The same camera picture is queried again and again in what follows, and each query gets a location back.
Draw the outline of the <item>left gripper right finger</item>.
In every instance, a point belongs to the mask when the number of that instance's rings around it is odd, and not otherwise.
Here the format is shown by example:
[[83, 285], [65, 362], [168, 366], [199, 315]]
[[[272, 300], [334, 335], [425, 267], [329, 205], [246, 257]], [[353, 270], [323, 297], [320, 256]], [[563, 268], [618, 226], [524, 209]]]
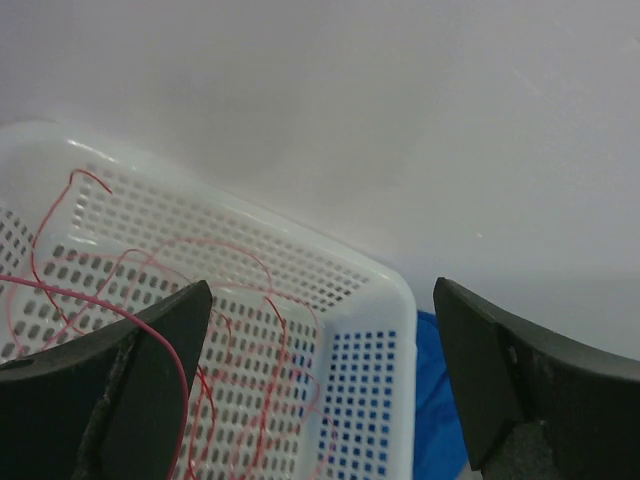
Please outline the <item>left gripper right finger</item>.
[[440, 277], [433, 301], [470, 467], [485, 479], [636, 479], [639, 363]]

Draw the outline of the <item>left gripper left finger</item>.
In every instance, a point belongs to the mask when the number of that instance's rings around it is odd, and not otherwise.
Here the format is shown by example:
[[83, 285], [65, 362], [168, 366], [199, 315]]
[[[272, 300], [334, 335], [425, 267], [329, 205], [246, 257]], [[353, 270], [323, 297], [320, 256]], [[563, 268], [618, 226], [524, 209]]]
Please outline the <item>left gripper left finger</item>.
[[208, 329], [205, 281], [1, 366], [4, 479], [168, 479]]

